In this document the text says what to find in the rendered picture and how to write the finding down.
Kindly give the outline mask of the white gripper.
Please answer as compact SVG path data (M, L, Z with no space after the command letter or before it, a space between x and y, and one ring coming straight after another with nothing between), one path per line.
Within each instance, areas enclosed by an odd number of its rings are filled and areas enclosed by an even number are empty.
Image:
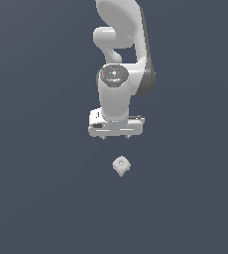
M109 136L124 136L129 139L133 135L141 135L145 118L141 115L129 116L123 121L110 121L102 116L102 108L90 111L88 133L91 137L106 140Z

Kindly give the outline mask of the small white knob object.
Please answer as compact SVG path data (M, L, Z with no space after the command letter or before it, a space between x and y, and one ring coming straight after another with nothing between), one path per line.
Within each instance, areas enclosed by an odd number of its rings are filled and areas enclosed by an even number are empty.
M130 162L124 157L120 156L118 157L113 163L112 163L113 169L118 173L120 177L123 177L124 174L130 170L131 164Z

